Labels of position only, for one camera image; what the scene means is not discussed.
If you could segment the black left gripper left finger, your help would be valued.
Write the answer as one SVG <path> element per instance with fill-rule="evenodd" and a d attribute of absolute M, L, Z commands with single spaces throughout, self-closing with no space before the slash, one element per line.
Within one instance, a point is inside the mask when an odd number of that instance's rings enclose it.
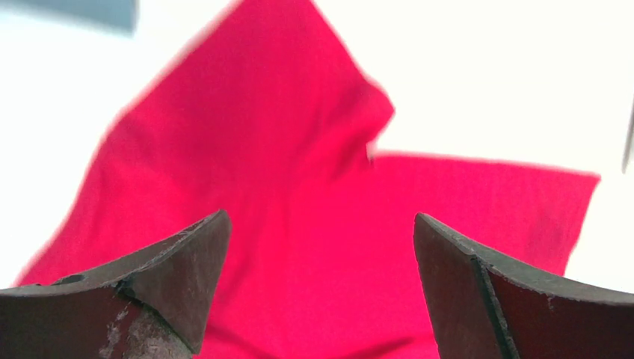
<path fill-rule="evenodd" d="M 227 255 L 218 211 L 117 260 L 1 291 L 3 358 L 191 358 Z"/>

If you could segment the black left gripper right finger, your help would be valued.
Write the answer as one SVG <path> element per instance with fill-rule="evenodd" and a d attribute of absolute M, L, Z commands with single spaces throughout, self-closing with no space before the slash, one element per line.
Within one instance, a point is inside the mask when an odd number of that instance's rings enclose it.
<path fill-rule="evenodd" d="M 535 268 L 429 215 L 413 242 L 442 358 L 631 358 L 633 295 Z"/>

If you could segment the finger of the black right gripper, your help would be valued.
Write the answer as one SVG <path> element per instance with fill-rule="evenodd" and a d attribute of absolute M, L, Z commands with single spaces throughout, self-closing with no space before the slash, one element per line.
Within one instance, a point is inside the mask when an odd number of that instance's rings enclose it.
<path fill-rule="evenodd" d="M 627 133 L 624 143 L 624 152 L 621 160 L 621 173 L 625 174 L 630 162 L 633 159 L 633 122 L 634 122 L 634 109 L 631 108 L 630 118 L 627 125 Z"/>

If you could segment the red t shirt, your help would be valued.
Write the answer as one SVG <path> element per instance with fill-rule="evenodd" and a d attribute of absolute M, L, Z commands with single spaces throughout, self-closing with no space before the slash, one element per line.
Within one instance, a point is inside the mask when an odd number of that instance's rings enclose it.
<path fill-rule="evenodd" d="M 202 358 L 436 358 L 416 214 L 562 274 L 599 178 L 369 157 L 392 115 L 311 1 L 242 1 L 116 122 L 21 283 L 224 209 L 233 231 Z"/>

